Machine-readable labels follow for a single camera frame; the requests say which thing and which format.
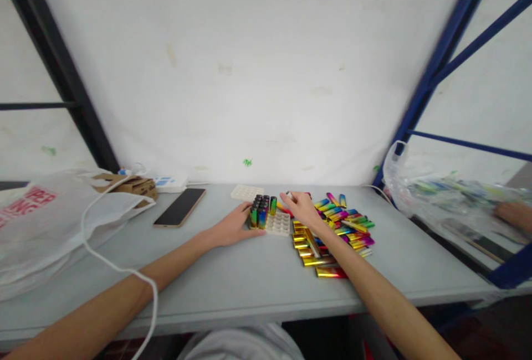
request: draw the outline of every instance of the gray table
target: gray table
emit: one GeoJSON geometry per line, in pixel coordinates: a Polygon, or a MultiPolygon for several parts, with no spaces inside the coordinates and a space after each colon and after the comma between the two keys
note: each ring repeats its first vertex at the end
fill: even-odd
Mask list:
{"type": "MultiPolygon", "coordinates": [[[[157,217],[176,194],[130,221],[99,248],[122,266],[140,268],[222,219],[239,201],[234,185],[205,186],[207,193],[180,229],[155,229],[157,217]]],[[[315,200],[327,191],[343,193],[350,208],[376,224],[374,254],[368,261],[416,306],[486,299],[497,288],[486,283],[418,229],[371,188],[266,186],[309,191],[315,200]]],[[[0,349],[32,338],[46,326],[102,292],[124,275],[86,256],[45,285],[0,302],[0,349]]],[[[270,321],[345,315],[364,311],[347,280],[318,279],[302,267],[290,238],[267,235],[211,251],[160,295],[156,335],[250,325],[270,321]]],[[[143,336],[151,306],[125,329],[123,337],[143,336]]]]}

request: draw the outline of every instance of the charging cable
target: charging cable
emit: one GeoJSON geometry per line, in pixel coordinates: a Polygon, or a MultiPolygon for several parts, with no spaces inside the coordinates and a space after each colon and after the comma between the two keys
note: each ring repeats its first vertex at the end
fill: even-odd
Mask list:
{"type": "Polygon", "coordinates": [[[94,249],[92,249],[89,245],[89,243],[87,242],[87,237],[85,235],[85,218],[87,216],[87,213],[88,211],[90,210],[90,208],[93,207],[93,205],[98,202],[101,198],[103,198],[103,196],[105,194],[107,194],[108,192],[110,192],[111,190],[115,189],[116,187],[118,187],[120,184],[123,184],[125,181],[129,180],[129,177],[125,178],[125,179],[122,179],[120,180],[119,182],[113,184],[112,186],[110,186],[109,188],[107,188],[105,191],[103,191],[100,195],[98,195],[94,201],[92,201],[89,206],[87,206],[86,210],[83,212],[83,214],[81,215],[81,223],[80,223],[80,226],[81,226],[81,236],[83,237],[83,245],[87,248],[87,251],[94,257],[100,259],[102,262],[104,262],[106,265],[110,266],[111,268],[113,268],[114,270],[118,271],[118,272],[127,272],[127,273],[130,273],[130,274],[134,274],[136,275],[138,278],[140,278],[141,280],[143,281],[146,281],[148,284],[151,285],[153,291],[154,291],[154,310],[153,310],[153,313],[151,315],[151,324],[150,324],[150,329],[148,330],[148,334],[146,335],[146,338],[144,338],[144,342],[142,343],[142,345],[140,346],[139,350],[137,350],[137,352],[135,353],[135,355],[133,356],[132,360],[138,360],[138,358],[140,357],[140,355],[142,354],[142,351],[146,348],[146,345],[148,345],[148,342],[150,341],[151,339],[151,336],[154,334],[154,330],[155,330],[155,324],[157,324],[157,308],[158,308],[158,305],[159,305],[159,295],[158,295],[158,289],[157,289],[157,284],[155,283],[155,281],[153,281],[151,278],[148,278],[146,277],[144,274],[138,272],[137,270],[134,270],[134,269],[122,269],[120,267],[118,267],[117,265],[115,265],[112,261],[110,261],[109,259],[107,259],[106,257],[100,255],[98,252],[96,252],[94,249]]]}

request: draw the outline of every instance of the brown box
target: brown box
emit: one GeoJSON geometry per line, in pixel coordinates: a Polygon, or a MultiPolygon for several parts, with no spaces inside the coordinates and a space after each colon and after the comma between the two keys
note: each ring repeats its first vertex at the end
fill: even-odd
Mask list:
{"type": "MultiPolygon", "coordinates": [[[[139,176],[123,176],[121,174],[109,173],[99,174],[98,176],[94,176],[93,179],[103,179],[109,182],[109,184],[105,187],[94,187],[98,192],[103,192],[110,185],[116,184],[120,180],[123,180],[124,182],[118,187],[111,190],[111,192],[126,192],[130,194],[153,198],[153,200],[157,200],[158,198],[157,189],[155,188],[155,182],[152,179],[139,176]]],[[[146,205],[148,205],[148,201],[143,200],[135,208],[142,208],[146,205]]]]}

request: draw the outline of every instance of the white tote bag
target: white tote bag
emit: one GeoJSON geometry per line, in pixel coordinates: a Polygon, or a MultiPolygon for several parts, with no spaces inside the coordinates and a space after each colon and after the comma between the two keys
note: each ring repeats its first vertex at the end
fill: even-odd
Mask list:
{"type": "MultiPolygon", "coordinates": [[[[81,259],[80,218],[105,180],[91,177],[105,171],[62,171],[32,182],[26,190],[0,202],[0,300],[20,295],[46,282],[81,259]]],[[[155,201],[128,193],[108,193],[85,218],[85,236],[101,245],[126,221],[155,201]],[[143,200],[148,205],[135,209],[143,200]]]]}

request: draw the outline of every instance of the blue metal frame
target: blue metal frame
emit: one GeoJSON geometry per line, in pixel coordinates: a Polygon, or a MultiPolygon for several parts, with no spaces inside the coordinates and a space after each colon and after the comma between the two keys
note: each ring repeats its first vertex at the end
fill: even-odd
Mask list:
{"type": "MultiPolygon", "coordinates": [[[[416,87],[407,111],[403,117],[399,128],[397,129],[392,144],[396,141],[408,142],[412,135],[417,135],[433,140],[439,140],[456,144],[476,150],[496,153],[532,162],[532,155],[505,150],[503,148],[491,147],[483,144],[473,143],[464,140],[458,140],[450,137],[437,136],[430,133],[416,131],[416,125],[419,122],[423,112],[430,101],[438,84],[449,76],[453,71],[462,65],[478,49],[492,39],[505,26],[513,21],[520,13],[532,4],[532,0],[517,0],[505,13],[503,13],[493,24],[491,24],[483,33],[473,40],[460,54],[454,59],[451,57],[456,50],[471,18],[476,11],[478,4],[482,0],[458,0],[457,4],[445,26],[431,59],[423,73],[419,84],[416,87]]],[[[396,154],[400,155],[404,146],[397,146],[396,154]]],[[[374,186],[382,187],[382,165],[373,182],[374,186]]],[[[515,254],[503,265],[493,270],[487,275],[488,279],[502,289],[514,288],[526,281],[532,275],[532,244],[526,246],[523,250],[515,254]]]]}

